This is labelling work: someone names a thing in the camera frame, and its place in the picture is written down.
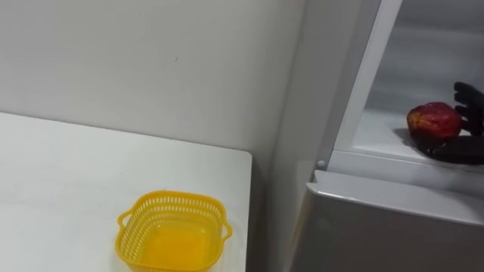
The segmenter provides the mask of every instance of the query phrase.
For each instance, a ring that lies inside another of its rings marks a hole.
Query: red apple
[[[461,133],[462,118],[448,104],[432,102],[411,110],[407,124],[410,132],[434,138],[452,138]]]

